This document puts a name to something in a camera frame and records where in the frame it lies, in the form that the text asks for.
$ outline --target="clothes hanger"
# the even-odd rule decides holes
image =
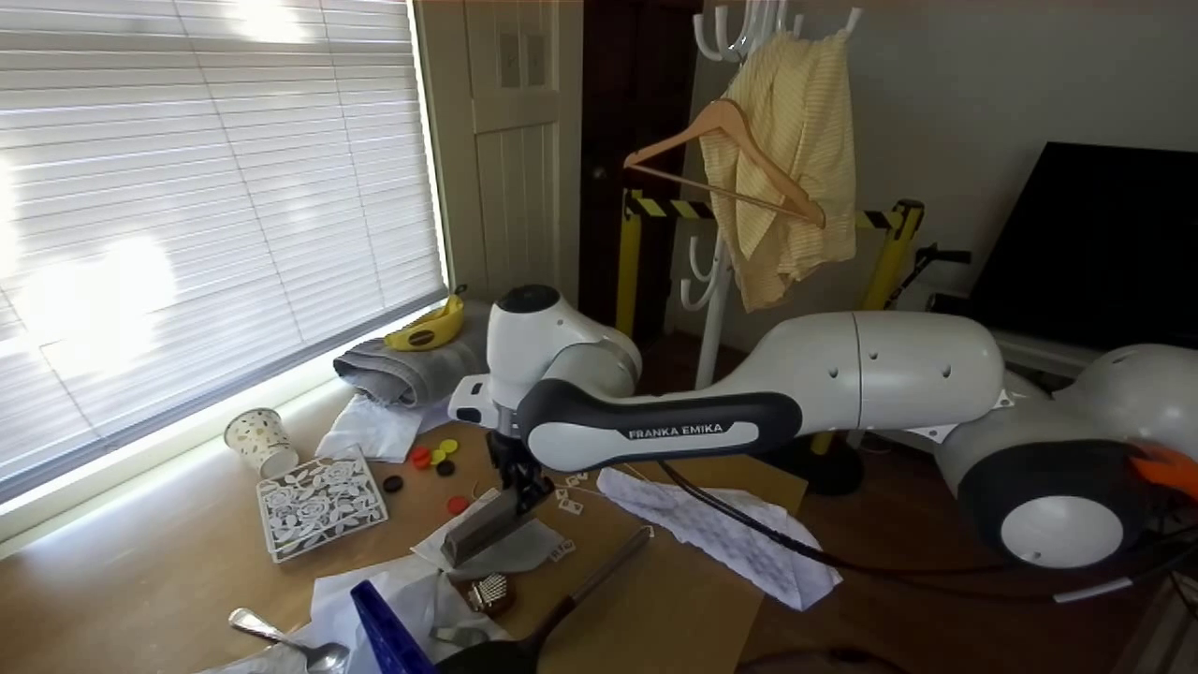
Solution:
[[[701,184],[701,181],[685,181],[685,176],[673,176],[673,171],[660,171],[643,161],[660,159],[660,155],[671,155],[685,144],[696,144],[702,135],[723,135],[731,138],[783,196],[786,201],[768,201],[768,200],[754,200],[754,196],[739,196],[733,189],[718,189],[718,184]],[[827,214],[808,200],[803,189],[798,189],[748,135],[748,123],[746,123],[746,111],[739,104],[733,104],[731,98],[716,98],[685,133],[671,135],[671,138],[660,138],[652,146],[641,146],[635,155],[625,159],[625,170],[630,171],[643,171],[643,176],[660,176],[660,181],[671,181],[671,184],[685,184],[685,189],[696,189],[696,191],[716,191],[723,200],[738,200],[738,201],[751,201],[751,205],[763,205],[763,209],[774,209],[783,219],[798,219],[803,224],[814,224],[824,229],[827,224]]]

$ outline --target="wall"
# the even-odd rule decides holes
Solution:
[[[834,30],[853,3],[803,0],[803,34]],[[1048,138],[1198,150],[1198,3],[1192,0],[857,0],[853,123],[862,205],[920,200],[920,242],[967,247],[973,271],[925,274],[933,289],[969,294],[1020,181]],[[726,64],[696,66],[696,104],[731,81]],[[849,306],[872,265],[827,265],[761,316],[731,297],[726,346],[748,350],[799,311]],[[676,311],[673,331],[701,331]]]

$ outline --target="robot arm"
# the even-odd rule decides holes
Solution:
[[[723,381],[633,398],[635,346],[536,285],[489,311],[486,368],[489,373],[456,386],[450,412],[525,442],[557,473],[751,452],[849,426],[944,437],[1003,398],[1003,360],[987,331],[898,311],[788,319]]]

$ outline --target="yellow cloth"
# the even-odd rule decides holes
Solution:
[[[857,251],[844,40],[844,30],[818,40],[777,34],[739,64],[726,91],[739,104],[754,146],[827,214],[827,229],[814,229],[739,200],[710,200],[746,311],[777,302],[793,280]],[[783,201],[783,191],[733,144],[702,135],[701,146],[708,184]]]

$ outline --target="cup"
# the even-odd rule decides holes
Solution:
[[[299,466],[286,447],[284,421],[272,407],[248,407],[225,426],[225,447],[235,451],[257,478],[277,478]]]

